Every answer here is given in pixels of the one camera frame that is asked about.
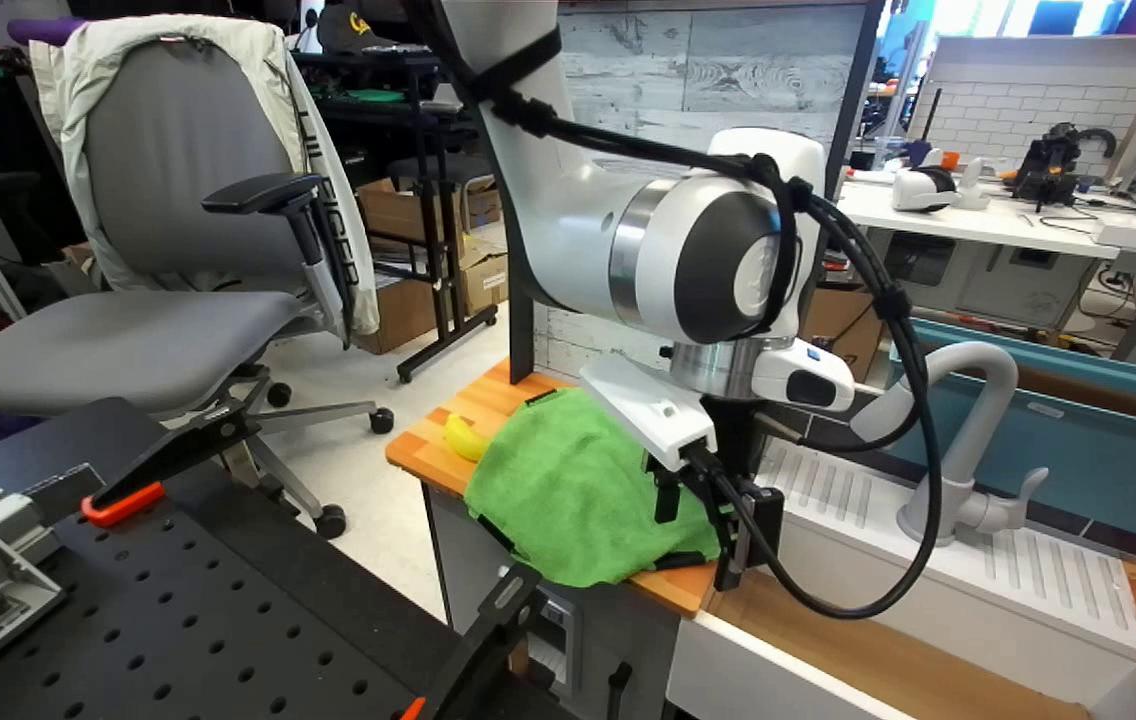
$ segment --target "floor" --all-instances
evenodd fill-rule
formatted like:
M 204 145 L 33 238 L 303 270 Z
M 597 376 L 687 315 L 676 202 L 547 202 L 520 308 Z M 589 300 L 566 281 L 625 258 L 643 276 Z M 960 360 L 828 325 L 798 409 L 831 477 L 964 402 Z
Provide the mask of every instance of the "floor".
M 374 355 L 362 350 L 340 352 L 332 337 L 298 337 L 276 346 L 267 363 L 293 384 L 293 409 L 377 402 L 397 411 L 399 430 L 410 430 L 509 355 L 509 325 L 500 311 L 497 328 L 463 337 L 455 350 L 423 363 L 411 384 L 399 384 L 397 363 L 422 346 L 427 346 L 427 337 L 390 355 Z M 350 511 L 350 533 L 336 549 L 444 621 L 422 486 L 384 461 L 384 446 L 394 435 L 374 435 L 365 420 L 332 420 L 272 433 L 266 439 L 326 503 L 340 503 Z

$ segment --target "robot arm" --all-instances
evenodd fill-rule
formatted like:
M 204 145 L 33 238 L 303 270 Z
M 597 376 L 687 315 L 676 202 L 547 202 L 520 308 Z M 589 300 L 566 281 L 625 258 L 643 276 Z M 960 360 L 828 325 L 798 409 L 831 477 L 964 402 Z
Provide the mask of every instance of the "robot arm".
M 557 0 L 442 0 L 454 46 L 473 72 L 525 52 L 557 28 Z M 566 99 L 559 60 L 515 81 L 520 96 Z M 723 402 L 784 402 L 841 411 L 851 406 L 851 374 L 831 352 L 798 342 L 802 287 L 816 264 L 816 225 L 802 220 L 789 264 L 779 264 L 779 211 L 759 184 L 714 171 L 656 178 L 653 163 L 616 163 L 599 152 L 533 135 L 482 106 L 514 216 L 542 292 L 566 308 L 676 342 L 676 384 Z M 825 184 L 825 152 L 784 134 L 721 134 L 714 157 L 768 152 L 779 178 Z M 771 286 L 789 295 L 768 325 Z M 635 390 L 635 374 L 603 360 L 584 368 L 599 390 Z M 653 420 L 685 409 L 682 391 L 653 396 Z M 673 435 L 616 409 L 653 449 L 673 456 Z

